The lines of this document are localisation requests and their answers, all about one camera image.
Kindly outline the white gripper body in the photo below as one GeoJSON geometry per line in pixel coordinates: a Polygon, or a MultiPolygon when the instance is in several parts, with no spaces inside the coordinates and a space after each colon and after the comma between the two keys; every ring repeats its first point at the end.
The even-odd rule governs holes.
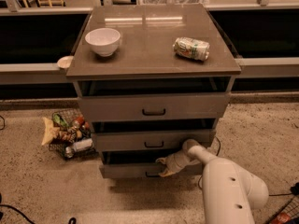
{"type": "Polygon", "coordinates": [[[176,174],[187,166],[199,164],[199,161],[190,157],[183,150],[170,154],[165,158],[165,170],[168,174],[176,174]]]}

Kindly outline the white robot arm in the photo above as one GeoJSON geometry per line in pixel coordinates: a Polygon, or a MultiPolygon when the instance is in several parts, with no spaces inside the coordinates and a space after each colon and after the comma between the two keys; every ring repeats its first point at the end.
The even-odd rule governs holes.
{"type": "Polygon", "coordinates": [[[206,224],[255,224],[252,209],[263,208],[269,197],[264,181],[233,161],[210,153],[194,139],[182,149],[156,160],[165,166],[159,176],[177,174],[200,162],[206,224]]]}

